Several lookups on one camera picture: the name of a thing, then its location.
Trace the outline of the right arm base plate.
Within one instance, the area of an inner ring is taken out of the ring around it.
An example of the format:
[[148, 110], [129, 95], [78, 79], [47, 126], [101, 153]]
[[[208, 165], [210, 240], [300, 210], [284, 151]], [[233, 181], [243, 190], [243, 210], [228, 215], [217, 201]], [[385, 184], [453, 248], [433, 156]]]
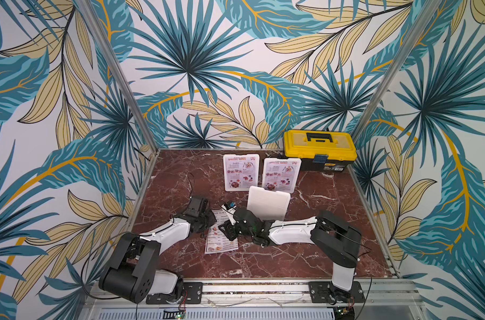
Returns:
[[308, 282], [309, 294], [312, 303], [363, 303], [366, 298], [361, 284], [354, 281], [349, 291], [335, 287], [331, 281], [310, 281]]

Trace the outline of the yellow header menu sheet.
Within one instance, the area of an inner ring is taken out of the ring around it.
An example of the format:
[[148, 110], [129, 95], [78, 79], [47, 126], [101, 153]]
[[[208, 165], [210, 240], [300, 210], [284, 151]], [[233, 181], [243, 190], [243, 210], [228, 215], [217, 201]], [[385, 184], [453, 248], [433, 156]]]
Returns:
[[228, 214], [223, 209], [215, 209], [212, 212], [216, 218], [216, 223], [210, 227], [207, 233], [204, 253], [215, 254], [238, 250], [238, 240], [230, 241], [219, 229], [221, 224], [230, 221]]

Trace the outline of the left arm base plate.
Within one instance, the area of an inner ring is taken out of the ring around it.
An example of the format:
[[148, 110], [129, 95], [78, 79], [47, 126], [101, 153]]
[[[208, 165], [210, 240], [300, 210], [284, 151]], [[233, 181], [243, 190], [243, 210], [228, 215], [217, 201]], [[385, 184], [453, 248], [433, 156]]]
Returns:
[[203, 294], [203, 285], [202, 282], [180, 282], [172, 293], [149, 294], [146, 297], [146, 304], [178, 305], [185, 303], [186, 305], [200, 305]]

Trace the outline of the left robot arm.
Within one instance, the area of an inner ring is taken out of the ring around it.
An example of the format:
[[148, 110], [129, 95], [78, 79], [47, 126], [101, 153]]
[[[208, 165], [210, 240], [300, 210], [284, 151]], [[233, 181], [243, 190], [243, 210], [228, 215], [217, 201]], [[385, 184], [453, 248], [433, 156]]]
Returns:
[[215, 223], [208, 200], [191, 197], [187, 208], [164, 225], [144, 234], [122, 235], [98, 287], [133, 303], [141, 303], [147, 296], [170, 303], [182, 301], [186, 296], [183, 278], [159, 269], [159, 258], [176, 243], [204, 233]]

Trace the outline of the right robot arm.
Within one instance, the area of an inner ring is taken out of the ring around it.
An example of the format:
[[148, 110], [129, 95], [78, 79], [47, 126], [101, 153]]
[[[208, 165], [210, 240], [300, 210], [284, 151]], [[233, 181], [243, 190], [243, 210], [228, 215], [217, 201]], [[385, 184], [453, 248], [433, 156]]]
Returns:
[[350, 293], [353, 289], [362, 234], [330, 211], [322, 210], [316, 217], [303, 220], [279, 221], [262, 220], [241, 207], [219, 229], [230, 241], [250, 237], [261, 247], [289, 243], [316, 245], [333, 262], [330, 288], [336, 293]]

